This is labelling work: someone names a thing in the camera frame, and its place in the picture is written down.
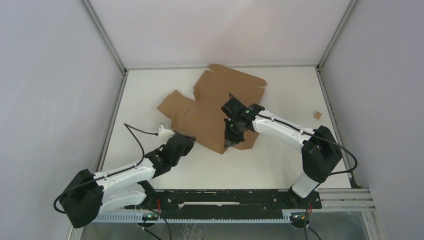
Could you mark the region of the brown cardboard box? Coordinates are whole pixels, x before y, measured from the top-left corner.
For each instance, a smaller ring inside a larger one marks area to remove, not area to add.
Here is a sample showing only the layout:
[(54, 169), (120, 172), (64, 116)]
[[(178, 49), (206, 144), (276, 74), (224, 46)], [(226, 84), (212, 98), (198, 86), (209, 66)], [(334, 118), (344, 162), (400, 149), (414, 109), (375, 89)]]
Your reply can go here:
[(174, 90), (157, 107), (171, 127), (218, 153), (224, 154), (225, 119), (222, 106), (234, 95), (245, 106), (259, 104), (267, 82), (220, 64), (210, 64), (193, 87), (194, 99)]

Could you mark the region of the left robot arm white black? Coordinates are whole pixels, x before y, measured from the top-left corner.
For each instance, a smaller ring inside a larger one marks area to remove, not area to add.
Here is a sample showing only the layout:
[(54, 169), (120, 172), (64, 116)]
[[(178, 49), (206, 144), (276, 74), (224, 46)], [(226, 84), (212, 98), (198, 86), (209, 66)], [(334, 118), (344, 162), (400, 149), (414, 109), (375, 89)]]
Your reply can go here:
[(141, 160), (110, 171), (79, 171), (55, 200), (71, 225), (78, 229), (91, 223), (99, 214), (130, 205), (153, 207), (157, 196), (141, 185), (169, 172), (195, 145), (194, 136), (178, 132)]

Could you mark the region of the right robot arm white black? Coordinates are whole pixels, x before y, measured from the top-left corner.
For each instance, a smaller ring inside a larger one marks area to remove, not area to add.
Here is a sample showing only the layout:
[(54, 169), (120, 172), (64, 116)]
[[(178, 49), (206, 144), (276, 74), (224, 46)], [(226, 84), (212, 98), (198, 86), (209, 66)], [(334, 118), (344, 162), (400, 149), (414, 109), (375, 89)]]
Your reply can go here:
[(309, 195), (324, 183), (341, 161), (342, 147), (329, 128), (301, 126), (276, 116), (263, 106), (245, 106), (232, 94), (221, 107), (226, 115), (224, 120), (224, 146), (226, 148), (244, 142), (244, 133), (274, 136), (285, 141), (301, 154), (302, 172), (289, 189), (289, 203), (302, 208), (309, 201)]

